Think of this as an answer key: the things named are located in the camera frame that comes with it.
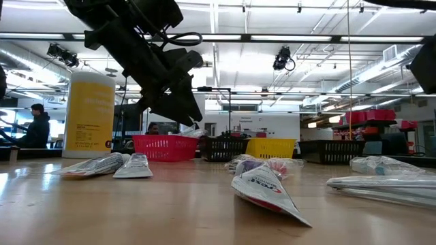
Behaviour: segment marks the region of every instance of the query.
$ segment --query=table surface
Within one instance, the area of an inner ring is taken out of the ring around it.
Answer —
[[[235,197],[223,164],[151,163],[152,179],[47,174],[79,160],[0,164],[0,244],[435,244],[436,212],[334,194],[347,166],[283,181],[307,228]]]

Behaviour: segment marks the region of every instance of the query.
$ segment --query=toothpaste tube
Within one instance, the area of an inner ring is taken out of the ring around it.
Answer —
[[[146,178],[152,177],[147,156],[142,153],[133,153],[129,160],[114,174],[114,178]]]
[[[105,154],[102,157],[89,159],[70,167],[52,172],[64,176],[93,176],[98,174],[112,174],[130,158],[129,154],[118,152]]]
[[[311,227],[309,222],[301,216],[291,197],[267,164],[235,176],[232,188],[236,191],[236,195],[247,201],[293,216]]]

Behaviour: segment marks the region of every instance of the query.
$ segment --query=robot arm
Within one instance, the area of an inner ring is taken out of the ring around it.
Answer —
[[[131,76],[142,88],[138,113],[150,108],[152,113],[178,123],[192,126],[202,115],[191,91],[192,77],[188,71],[201,67],[202,57],[184,48],[163,51],[166,44],[194,46],[202,41],[181,42],[166,36],[168,27],[182,20],[174,0],[65,0],[69,11],[89,25],[84,44],[97,50],[100,46],[124,68],[123,75]],[[158,35],[161,47],[147,41],[145,35]]]

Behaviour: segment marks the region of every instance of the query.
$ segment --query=air duct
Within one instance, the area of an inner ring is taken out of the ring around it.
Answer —
[[[328,91],[328,93],[342,93],[352,86],[361,84],[382,75],[393,67],[406,65],[415,58],[420,49],[421,45],[393,45],[383,51],[382,57],[378,58],[372,63],[369,63],[368,65],[365,65],[355,72],[351,80],[350,78],[342,79],[339,81],[340,85],[332,88],[330,91]],[[329,96],[326,95],[306,98],[303,101],[303,106],[317,105],[328,98]]]
[[[68,83],[70,72],[10,42],[0,42],[0,62],[6,69],[32,71],[34,77],[47,83]]]

